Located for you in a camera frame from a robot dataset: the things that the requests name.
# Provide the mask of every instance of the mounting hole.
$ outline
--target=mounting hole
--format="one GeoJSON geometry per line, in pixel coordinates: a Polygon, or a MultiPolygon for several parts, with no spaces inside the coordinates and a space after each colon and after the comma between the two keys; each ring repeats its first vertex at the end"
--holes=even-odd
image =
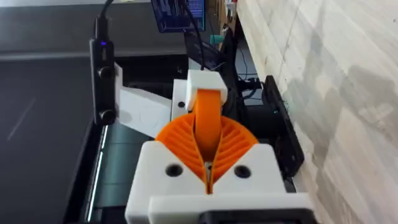
{"type": "Polygon", "coordinates": [[[178,164],[171,164],[166,168],[166,174],[169,177],[178,177],[182,174],[182,167],[178,164]]]}
{"type": "Polygon", "coordinates": [[[179,108],[183,108],[184,106],[185,106],[185,103],[184,103],[184,102],[181,101],[181,102],[178,103],[178,107],[179,107],[179,108]]]}
{"type": "Polygon", "coordinates": [[[250,169],[247,166],[239,165],[235,167],[235,175],[240,178],[249,178],[251,176],[250,169]]]}

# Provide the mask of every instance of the white plastic piece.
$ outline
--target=white plastic piece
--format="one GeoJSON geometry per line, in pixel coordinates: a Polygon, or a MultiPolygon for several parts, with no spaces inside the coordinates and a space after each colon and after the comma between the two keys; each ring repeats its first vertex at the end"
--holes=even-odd
{"type": "Polygon", "coordinates": [[[172,100],[172,119],[178,118],[181,115],[187,114],[188,111],[185,109],[185,97],[187,92],[187,81],[186,80],[174,80],[173,84],[173,100],[172,100]]]}
{"type": "Polygon", "coordinates": [[[227,100],[228,89],[218,72],[188,70],[186,110],[192,110],[198,90],[219,90],[221,92],[221,105],[227,100]]]}
{"type": "Polygon", "coordinates": [[[220,210],[307,208],[307,194],[184,195],[151,198],[150,224],[197,224],[201,213],[220,210]]]}
{"type": "Polygon", "coordinates": [[[213,185],[213,195],[285,193],[273,148],[268,144],[255,144],[213,185]],[[234,170],[246,166],[250,177],[242,179],[234,170]]]}
{"type": "Polygon", "coordinates": [[[126,220],[128,224],[148,224],[149,204],[153,197],[205,194],[205,184],[172,152],[161,142],[148,141],[141,149],[127,202],[126,220]],[[182,167],[180,176],[169,177],[166,174],[165,170],[171,164],[182,167]]]}
{"type": "Polygon", "coordinates": [[[116,66],[115,95],[119,122],[156,138],[170,122],[172,101],[137,88],[123,86],[123,70],[116,66]]]}

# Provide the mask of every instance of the wooden wall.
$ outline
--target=wooden wall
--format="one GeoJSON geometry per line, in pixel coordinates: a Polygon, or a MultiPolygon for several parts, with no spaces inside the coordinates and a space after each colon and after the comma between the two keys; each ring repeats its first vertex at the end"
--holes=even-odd
{"type": "Polygon", "coordinates": [[[239,0],[305,153],[295,177],[322,223],[398,223],[398,1],[239,0]]]}

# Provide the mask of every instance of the black plastic part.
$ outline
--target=black plastic part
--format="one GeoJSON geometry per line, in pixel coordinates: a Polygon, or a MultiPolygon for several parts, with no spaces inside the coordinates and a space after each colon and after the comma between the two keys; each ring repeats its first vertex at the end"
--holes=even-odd
{"type": "Polygon", "coordinates": [[[305,208],[209,211],[202,213],[198,220],[198,224],[266,224],[266,223],[317,224],[317,220],[315,219],[313,212],[305,208]]]}
{"type": "Polygon", "coordinates": [[[116,119],[113,43],[108,39],[91,39],[90,57],[94,121],[98,125],[113,124],[116,119]]]}
{"type": "Polygon", "coordinates": [[[268,113],[267,116],[272,117],[274,134],[277,134],[273,147],[282,175],[284,178],[293,177],[304,162],[304,154],[274,77],[271,75],[266,77],[262,101],[272,111],[272,114],[268,113]]]}

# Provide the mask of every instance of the black panel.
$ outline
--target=black panel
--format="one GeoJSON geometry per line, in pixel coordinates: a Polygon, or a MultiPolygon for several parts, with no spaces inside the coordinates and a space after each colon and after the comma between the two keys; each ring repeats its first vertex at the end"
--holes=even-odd
{"type": "Polygon", "coordinates": [[[0,68],[0,223],[58,223],[93,117],[90,60],[0,68]]]}

